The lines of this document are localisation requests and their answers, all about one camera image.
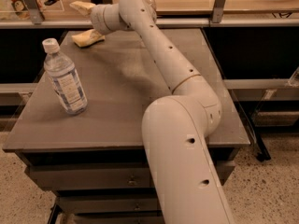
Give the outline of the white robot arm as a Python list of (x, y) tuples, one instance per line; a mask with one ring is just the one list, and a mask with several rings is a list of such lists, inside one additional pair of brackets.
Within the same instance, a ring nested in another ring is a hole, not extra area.
[(205, 78), (155, 24), (145, 0), (114, 5), (76, 1), (101, 35), (134, 30), (164, 78), (169, 96), (152, 102), (142, 139), (165, 224), (235, 224), (205, 138), (221, 121), (221, 102)]

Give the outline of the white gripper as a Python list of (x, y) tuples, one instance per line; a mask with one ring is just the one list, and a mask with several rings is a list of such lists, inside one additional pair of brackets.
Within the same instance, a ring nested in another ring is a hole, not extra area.
[(82, 33), (83, 39), (88, 43), (103, 41), (104, 35), (127, 29), (127, 24), (121, 18), (118, 4), (95, 5), (90, 2), (75, 1), (70, 6), (83, 16), (91, 14), (94, 29)]

